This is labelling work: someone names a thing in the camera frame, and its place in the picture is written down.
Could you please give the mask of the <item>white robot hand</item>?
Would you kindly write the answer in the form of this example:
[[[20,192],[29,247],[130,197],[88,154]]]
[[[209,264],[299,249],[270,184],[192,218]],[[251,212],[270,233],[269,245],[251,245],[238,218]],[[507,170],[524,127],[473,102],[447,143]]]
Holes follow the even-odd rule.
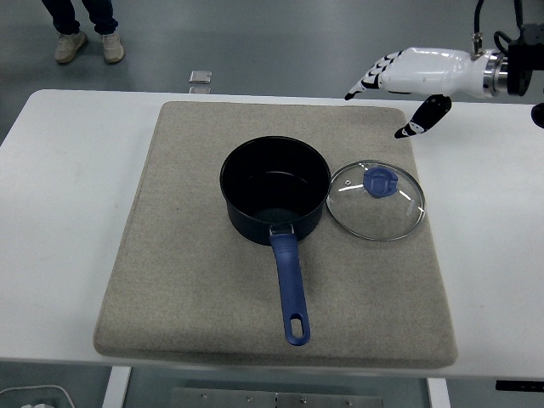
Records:
[[[426,99],[394,137],[426,133],[451,110],[453,94],[475,98],[494,95],[492,56],[491,51],[475,59],[460,50],[407,48],[378,60],[344,98],[351,100],[369,89],[422,95]]]

